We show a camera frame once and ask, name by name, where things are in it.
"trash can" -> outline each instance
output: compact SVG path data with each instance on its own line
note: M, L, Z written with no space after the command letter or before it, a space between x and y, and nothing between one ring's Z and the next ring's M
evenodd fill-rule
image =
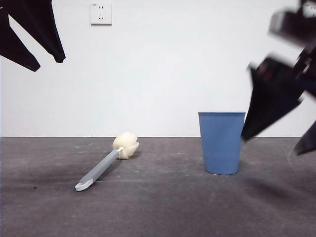
M245 112L199 112L198 116L205 170L237 173Z

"blue trash bin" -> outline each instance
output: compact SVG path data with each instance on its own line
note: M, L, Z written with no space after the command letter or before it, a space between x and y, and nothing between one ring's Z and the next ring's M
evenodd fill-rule
M199 112L198 116L205 170L237 173L245 112Z

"outlet faceplate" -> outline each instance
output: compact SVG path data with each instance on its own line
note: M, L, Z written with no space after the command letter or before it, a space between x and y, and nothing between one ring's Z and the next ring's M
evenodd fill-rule
M90 6L91 25L112 24L112 4L109 2L93 3Z
M303 15L307 18L316 17L316 3L307 1L303 6Z

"sponge brush head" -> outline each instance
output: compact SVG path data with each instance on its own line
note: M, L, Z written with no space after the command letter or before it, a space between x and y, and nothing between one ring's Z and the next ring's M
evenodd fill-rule
M123 150L119 152L119 159L129 159L135 153L138 146L137 136L132 132L126 132L117 136L113 142L113 150L123 147Z

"gray floor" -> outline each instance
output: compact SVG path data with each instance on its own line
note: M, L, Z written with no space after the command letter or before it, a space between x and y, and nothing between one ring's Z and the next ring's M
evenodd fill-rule
M140 138L83 192L111 138L1 139L3 237L315 237L316 157L296 138L243 145L239 172L203 170L199 138Z

